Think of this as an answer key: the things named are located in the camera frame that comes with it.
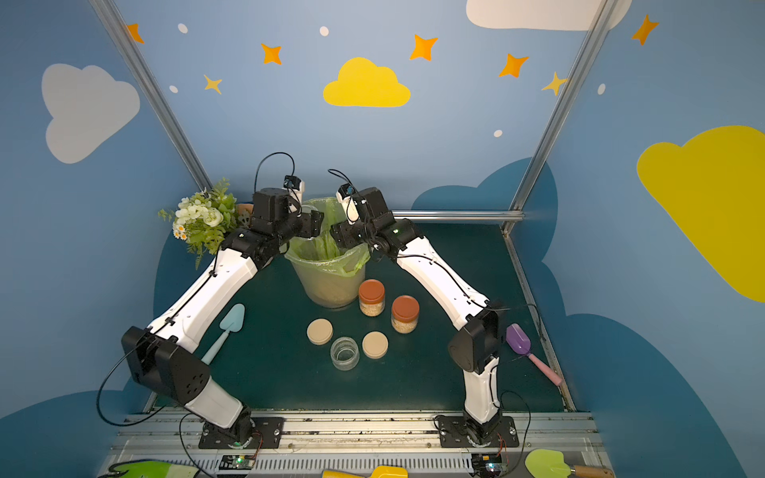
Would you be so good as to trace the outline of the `beige jar lid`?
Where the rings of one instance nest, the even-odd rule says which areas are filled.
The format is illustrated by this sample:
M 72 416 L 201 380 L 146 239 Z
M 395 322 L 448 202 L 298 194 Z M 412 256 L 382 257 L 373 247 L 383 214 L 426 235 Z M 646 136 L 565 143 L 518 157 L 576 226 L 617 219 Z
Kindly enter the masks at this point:
M 362 348 L 369 359 L 379 360 L 388 352 L 388 338 L 381 332 L 370 332 L 364 337 Z
M 316 346 L 326 345 L 332 340 L 334 327 L 327 319 L 316 319 L 312 321 L 307 328 L 307 337 L 309 341 Z

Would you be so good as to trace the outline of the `beige-lid oatmeal jar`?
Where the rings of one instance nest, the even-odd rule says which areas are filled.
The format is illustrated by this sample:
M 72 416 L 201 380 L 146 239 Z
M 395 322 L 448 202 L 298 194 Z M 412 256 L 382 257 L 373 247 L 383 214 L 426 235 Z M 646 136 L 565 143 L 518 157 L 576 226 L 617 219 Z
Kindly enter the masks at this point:
M 353 338 L 338 338 L 330 348 L 330 356 L 337 370 L 348 372 L 356 368 L 360 360 L 359 346 Z
M 302 213 L 307 214 L 312 218 L 323 218 L 324 212 L 312 204 L 303 204 Z

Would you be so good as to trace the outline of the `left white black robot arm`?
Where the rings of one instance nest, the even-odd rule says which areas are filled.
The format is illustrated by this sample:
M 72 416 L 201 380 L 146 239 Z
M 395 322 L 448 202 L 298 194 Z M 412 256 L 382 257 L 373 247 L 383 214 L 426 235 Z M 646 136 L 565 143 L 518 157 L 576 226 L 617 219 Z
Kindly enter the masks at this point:
M 215 318 L 238 290 L 295 237 L 314 238 L 323 214 L 304 212 L 305 183 L 288 176 L 282 188 L 256 191 L 252 218 L 221 243 L 216 257 L 191 287 L 147 328 L 122 338 L 131 378 L 223 429 L 244 425 L 244 404 L 221 388 L 194 352 Z

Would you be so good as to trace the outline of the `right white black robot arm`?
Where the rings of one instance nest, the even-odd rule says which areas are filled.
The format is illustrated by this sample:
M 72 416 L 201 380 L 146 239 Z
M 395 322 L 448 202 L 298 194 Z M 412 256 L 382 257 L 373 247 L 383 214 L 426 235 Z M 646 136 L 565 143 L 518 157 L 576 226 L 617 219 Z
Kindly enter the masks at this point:
M 338 189 L 346 220 L 331 226 L 344 247 L 366 244 L 410 273 L 440 304 L 454 328 L 450 358 L 463 370 L 463 413 L 468 429 L 482 441 L 499 421 L 497 378 L 500 362 L 499 312 L 496 305 L 470 287 L 437 254 L 426 235 L 410 220 L 388 209 L 376 188 L 358 190 L 345 183 Z

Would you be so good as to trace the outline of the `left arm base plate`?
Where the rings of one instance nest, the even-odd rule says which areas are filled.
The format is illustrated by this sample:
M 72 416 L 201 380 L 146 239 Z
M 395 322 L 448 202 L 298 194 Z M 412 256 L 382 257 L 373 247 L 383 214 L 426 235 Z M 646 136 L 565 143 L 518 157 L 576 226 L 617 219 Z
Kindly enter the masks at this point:
M 204 450 L 275 449 L 280 445 L 283 426 L 284 418 L 282 417 L 243 417 L 229 428 L 222 428 L 206 421 L 203 424 L 198 448 Z

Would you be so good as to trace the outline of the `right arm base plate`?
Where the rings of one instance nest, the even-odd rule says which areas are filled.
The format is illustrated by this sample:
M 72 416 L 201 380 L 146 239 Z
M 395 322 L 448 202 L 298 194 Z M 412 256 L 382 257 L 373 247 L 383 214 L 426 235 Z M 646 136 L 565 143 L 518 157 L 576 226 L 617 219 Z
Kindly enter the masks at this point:
M 433 420 L 442 448 L 517 448 L 519 432 L 512 417 L 496 414 L 480 424 L 472 418 L 438 414 Z

